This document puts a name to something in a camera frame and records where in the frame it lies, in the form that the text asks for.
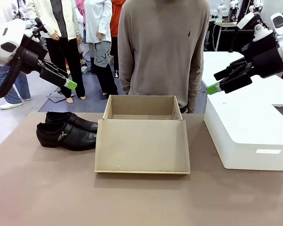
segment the cardboard box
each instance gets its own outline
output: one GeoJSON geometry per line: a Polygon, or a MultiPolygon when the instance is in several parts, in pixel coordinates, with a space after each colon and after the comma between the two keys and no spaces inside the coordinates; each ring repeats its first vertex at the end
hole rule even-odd
{"type": "Polygon", "coordinates": [[[189,174],[186,124],[174,96],[110,96],[95,172],[189,174]]]}

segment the pink shirt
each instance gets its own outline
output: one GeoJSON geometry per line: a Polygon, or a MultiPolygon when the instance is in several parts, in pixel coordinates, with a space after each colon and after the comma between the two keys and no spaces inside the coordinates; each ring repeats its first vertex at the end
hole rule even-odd
{"type": "Polygon", "coordinates": [[[77,9],[79,10],[80,14],[83,16],[84,24],[86,24],[84,2],[85,2],[85,0],[76,0],[76,6],[77,6],[77,9]]]}

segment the black shirt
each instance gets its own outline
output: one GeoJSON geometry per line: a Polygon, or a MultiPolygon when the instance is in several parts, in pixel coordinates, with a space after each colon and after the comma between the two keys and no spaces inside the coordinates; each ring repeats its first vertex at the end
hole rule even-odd
{"type": "Polygon", "coordinates": [[[63,15],[62,0],[50,0],[52,12],[58,22],[58,27],[61,31],[61,38],[67,38],[66,23],[63,15]]]}

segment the brown table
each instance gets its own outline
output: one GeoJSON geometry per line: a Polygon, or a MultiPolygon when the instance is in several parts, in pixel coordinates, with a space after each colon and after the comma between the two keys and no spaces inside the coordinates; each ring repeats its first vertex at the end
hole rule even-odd
{"type": "Polygon", "coordinates": [[[184,118],[191,175],[169,176],[96,174],[94,150],[41,147],[29,115],[0,146],[0,226],[283,226],[283,172],[224,169],[203,115],[184,118]]]}

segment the blue jeans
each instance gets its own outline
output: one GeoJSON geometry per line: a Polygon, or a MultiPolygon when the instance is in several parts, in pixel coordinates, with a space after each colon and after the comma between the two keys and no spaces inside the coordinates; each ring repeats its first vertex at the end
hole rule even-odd
{"type": "MultiPolygon", "coordinates": [[[[9,71],[9,66],[3,66],[3,67],[0,66],[0,86],[5,80],[8,71],[9,71]]],[[[30,98],[30,92],[29,92],[26,74],[23,74],[21,72],[19,73],[15,81],[15,86],[22,98],[24,99],[30,98]]],[[[13,87],[10,89],[10,91],[4,98],[10,104],[19,104],[22,102],[13,87]]]]}

